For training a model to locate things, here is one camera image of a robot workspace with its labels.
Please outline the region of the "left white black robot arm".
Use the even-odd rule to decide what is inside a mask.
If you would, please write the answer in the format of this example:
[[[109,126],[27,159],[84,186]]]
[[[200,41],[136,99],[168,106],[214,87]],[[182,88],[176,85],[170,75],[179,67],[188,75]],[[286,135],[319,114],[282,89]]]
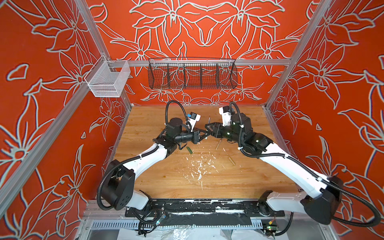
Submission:
[[[195,127],[201,116],[191,112],[186,122],[172,118],[162,132],[153,139],[154,144],[141,154],[124,160],[114,160],[107,167],[97,190],[97,204],[102,210],[134,208],[144,210],[150,197],[134,190],[137,178],[154,164],[169,157],[176,149],[182,150],[191,142],[197,144],[209,133]]]

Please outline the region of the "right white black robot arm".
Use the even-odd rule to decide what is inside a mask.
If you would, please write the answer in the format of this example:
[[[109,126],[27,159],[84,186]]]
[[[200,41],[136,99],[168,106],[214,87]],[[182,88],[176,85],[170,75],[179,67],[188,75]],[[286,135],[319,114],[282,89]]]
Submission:
[[[323,225],[330,224],[341,202],[342,193],[338,188],[342,181],[337,177],[328,178],[303,165],[273,140],[254,132],[250,118],[239,113],[238,109],[235,103],[220,108],[222,122],[205,126],[210,135],[238,143],[244,156],[273,166],[303,190],[302,193],[265,191],[258,200],[260,214],[268,217],[274,212],[288,211],[306,214]]]

